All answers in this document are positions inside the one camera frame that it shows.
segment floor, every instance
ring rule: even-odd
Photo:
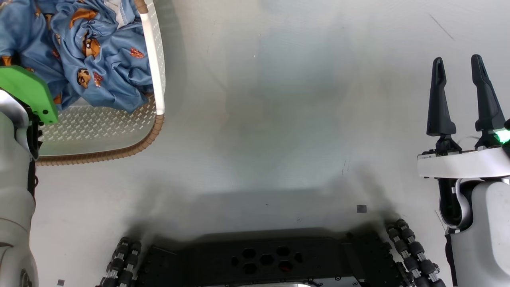
[[[398,217],[451,286],[437,184],[416,172],[416,155],[436,140],[425,135],[432,61],[444,59],[455,139],[470,149],[472,54],[510,112],[510,2],[155,3],[163,132],[131,158],[38,169],[40,286],[95,286],[125,234],[183,246],[214,233],[336,234]]]

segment clothing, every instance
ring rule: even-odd
[[[48,84],[59,108],[79,97],[92,106],[128,112],[147,102],[152,78],[142,24],[130,0],[114,5],[8,0],[0,9],[3,64],[14,64],[18,55],[23,67]]]

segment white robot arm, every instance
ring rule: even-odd
[[[472,151],[451,138],[441,58],[433,63],[427,135],[439,136],[436,148],[418,156],[418,174],[437,179],[440,211],[448,225],[446,254],[455,286],[510,286],[510,142],[499,141],[505,119],[479,55],[471,58],[478,92],[475,127],[482,132]]]
[[[29,234],[35,210],[39,121],[0,89],[0,287],[37,287]]]

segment laundry basket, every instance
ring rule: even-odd
[[[59,113],[59,122],[41,127],[38,165],[65,165],[117,159],[146,149],[165,118],[165,61],[152,0],[135,0],[142,20],[154,95],[132,114],[92,107],[83,99]]]

